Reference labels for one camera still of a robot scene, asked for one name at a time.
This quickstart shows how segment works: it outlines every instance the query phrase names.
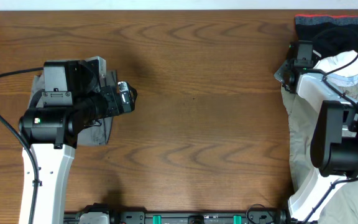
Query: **green connector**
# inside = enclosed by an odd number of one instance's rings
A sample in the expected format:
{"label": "green connector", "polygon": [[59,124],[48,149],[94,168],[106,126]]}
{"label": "green connector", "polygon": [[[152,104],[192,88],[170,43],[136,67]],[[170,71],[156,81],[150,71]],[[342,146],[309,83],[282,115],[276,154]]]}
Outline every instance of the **green connector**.
{"label": "green connector", "polygon": [[161,224],[161,216],[160,215],[153,216],[153,224]]}
{"label": "green connector", "polygon": [[233,224],[241,224],[241,216],[240,215],[234,215],[233,216]]}

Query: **gray cloth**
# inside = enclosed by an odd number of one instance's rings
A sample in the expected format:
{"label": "gray cloth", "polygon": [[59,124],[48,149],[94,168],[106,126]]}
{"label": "gray cloth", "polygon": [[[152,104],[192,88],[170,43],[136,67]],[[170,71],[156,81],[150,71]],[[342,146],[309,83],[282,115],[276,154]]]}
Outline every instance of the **gray cloth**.
{"label": "gray cloth", "polygon": [[[34,77],[32,81],[29,105],[34,94],[37,91],[44,88],[45,88],[45,77],[43,73],[41,76]],[[42,105],[43,105],[43,101],[41,98],[37,103],[37,107],[41,108],[43,107]],[[112,125],[112,118],[104,118],[104,119],[100,119],[100,121],[101,121],[100,127],[90,127],[82,130],[78,134],[78,142],[77,142],[78,145],[100,146],[100,145],[106,145],[108,143],[110,137],[111,125]]]}
{"label": "gray cloth", "polygon": [[[358,84],[342,87],[342,91],[358,100]],[[282,88],[283,104],[288,113],[290,129],[290,169],[295,191],[306,179],[313,165],[310,142],[318,119],[317,112],[298,95]],[[358,223],[358,182],[340,188],[321,212],[319,223]]]}
{"label": "gray cloth", "polygon": [[331,23],[337,26],[346,25],[358,25],[358,16],[345,16],[345,17],[333,17],[333,16],[295,16],[295,24],[313,26],[323,23]]}

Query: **black fabric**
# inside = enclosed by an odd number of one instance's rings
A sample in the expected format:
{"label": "black fabric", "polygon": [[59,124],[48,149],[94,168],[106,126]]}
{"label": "black fabric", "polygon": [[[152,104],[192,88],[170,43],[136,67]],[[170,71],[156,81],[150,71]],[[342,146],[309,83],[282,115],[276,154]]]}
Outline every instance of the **black fabric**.
{"label": "black fabric", "polygon": [[[358,17],[346,18],[346,25],[340,25],[343,24],[342,22],[325,22],[326,19],[321,19],[324,22],[318,23],[318,17],[302,17],[301,19],[302,24],[296,23],[299,21],[299,18],[295,19],[295,29],[299,40],[312,40],[312,38],[321,31],[333,27],[346,27],[353,29],[358,33]],[[355,24],[349,24],[352,20],[355,21]],[[313,48],[321,54],[322,58],[326,58],[349,50],[358,51],[358,41],[357,37],[352,32],[334,30],[316,40]]]}
{"label": "black fabric", "polygon": [[81,60],[78,63],[80,65],[82,65],[85,69],[87,69],[87,71],[89,71],[92,74],[91,81],[89,82],[88,86],[85,88],[85,92],[89,93],[90,91],[94,90],[97,87],[97,85],[98,85],[98,79],[97,79],[98,76],[97,76],[97,74],[95,74],[92,71],[92,68],[89,66],[89,64],[86,61]]}

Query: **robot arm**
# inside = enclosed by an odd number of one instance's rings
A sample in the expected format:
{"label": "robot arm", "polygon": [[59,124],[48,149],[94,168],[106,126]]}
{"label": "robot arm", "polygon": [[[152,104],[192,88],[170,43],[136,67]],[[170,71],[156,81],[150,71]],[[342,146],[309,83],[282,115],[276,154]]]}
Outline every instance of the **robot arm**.
{"label": "robot arm", "polygon": [[[310,146],[314,169],[288,200],[292,220],[299,221],[305,220],[331,183],[358,176],[358,111],[323,82],[323,72],[313,69],[317,59],[311,42],[291,43],[286,62],[275,74],[286,91],[305,99],[319,114]],[[342,136],[343,129],[354,132],[355,137]],[[309,221],[318,220],[343,185],[336,186]]]}
{"label": "robot arm", "polygon": [[[100,57],[48,61],[44,64],[43,108],[29,108],[19,122],[21,135],[39,168],[33,223],[63,223],[67,179],[78,133],[99,119],[135,109],[137,92],[106,71]],[[23,151],[24,188],[19,223],[28,223],[33,194],[33,168]]]}

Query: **white cloth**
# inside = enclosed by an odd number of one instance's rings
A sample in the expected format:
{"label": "white cloth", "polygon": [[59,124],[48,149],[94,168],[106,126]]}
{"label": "white cloth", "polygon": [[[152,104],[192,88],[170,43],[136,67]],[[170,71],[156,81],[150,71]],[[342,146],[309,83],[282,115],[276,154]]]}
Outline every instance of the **white cloth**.
{"label": "white cloth", "polygon": [[[329,72],[350,62],[356,53],[343,52],[335,57],[322,59],[315,68]],[[330,81],[342,81],[348,95],[358,100],[358,60],[336,75]],[[295,190],[305,180],[313,165],[310,161],[310,142],[313,137],[318,114],[304,99],[290,94],[282,88],[283,104],[288,113],[290,129],[290,169]],[[321,212],[319,223],[356,224],[358,223],[358,182],[349,183],[337,191]]]}
{"label": "white cloth", "polygon": [[[314,68],[321,69],[325,72],[332,71],[337,69],[349,62],[351,62],[357,55],[357,52],[354,50],[348,52],[342,52],[337,56],[327,57],[320,60]],[[335,72],[336,75],[340,75],[342,77],[352,77],[358,74],[358,59],[350,64],[348,67],[341,69]]]}

